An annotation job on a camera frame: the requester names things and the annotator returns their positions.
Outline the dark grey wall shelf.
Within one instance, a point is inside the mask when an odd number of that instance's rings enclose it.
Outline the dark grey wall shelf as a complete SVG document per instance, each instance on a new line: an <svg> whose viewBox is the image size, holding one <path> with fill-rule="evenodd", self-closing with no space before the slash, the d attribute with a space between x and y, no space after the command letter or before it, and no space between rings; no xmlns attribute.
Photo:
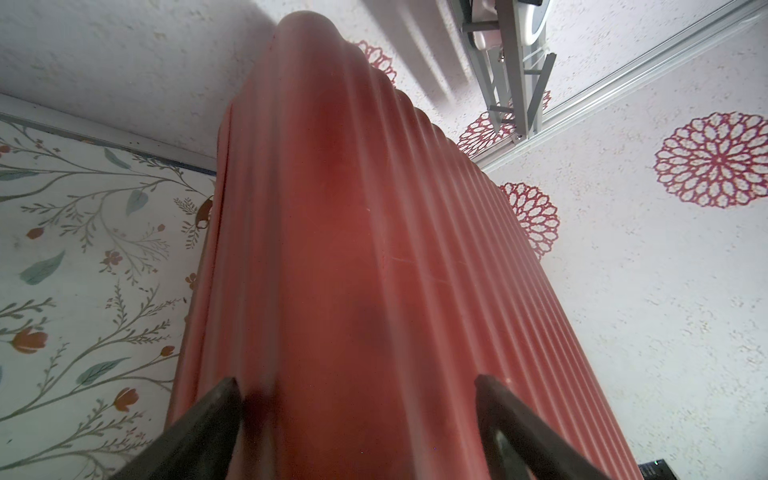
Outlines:
<svg viewBox="0 0 768 480"><path fill-rule="evenodd" d="M540 128L557 59L545 35L557 3L455 0L449 5L491 126L495 131L512 126L515 141L529 138Z"/></svg>

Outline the red hard-shell suitcase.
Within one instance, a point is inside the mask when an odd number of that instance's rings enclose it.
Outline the red hard-shell suitcase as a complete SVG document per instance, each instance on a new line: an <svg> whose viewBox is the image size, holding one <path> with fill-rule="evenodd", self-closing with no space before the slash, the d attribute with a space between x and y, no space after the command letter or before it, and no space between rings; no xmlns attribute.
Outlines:
<svg viewBox="0 0 768 480"><path fill-rule="evenodd" d="M485 479L481 374L639 477L506 194L331 20L285 16L220 125L168 421L233 377L233 479Z"/></svg>

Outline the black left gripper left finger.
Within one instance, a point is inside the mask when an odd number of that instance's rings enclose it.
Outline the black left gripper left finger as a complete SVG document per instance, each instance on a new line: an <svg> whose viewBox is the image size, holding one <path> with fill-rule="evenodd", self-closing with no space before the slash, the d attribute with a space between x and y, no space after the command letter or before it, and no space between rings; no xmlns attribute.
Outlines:
<svg viewBox="0 0 768 480"><path fill-rule="evenodd" d="M220 381L114 479L224 479L242 418L233 378Z"/></svg>

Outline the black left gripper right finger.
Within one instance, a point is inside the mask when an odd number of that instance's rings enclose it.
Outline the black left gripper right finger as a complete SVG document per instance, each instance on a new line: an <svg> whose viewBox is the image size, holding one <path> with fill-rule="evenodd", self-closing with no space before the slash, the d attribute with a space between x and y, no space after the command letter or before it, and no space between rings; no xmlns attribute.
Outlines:
<svg viewBox="0 0 768 480"><path fill-rule="evenodd" d="M492 479L605 479L506 386L475 379L475 410Z"/></svg>

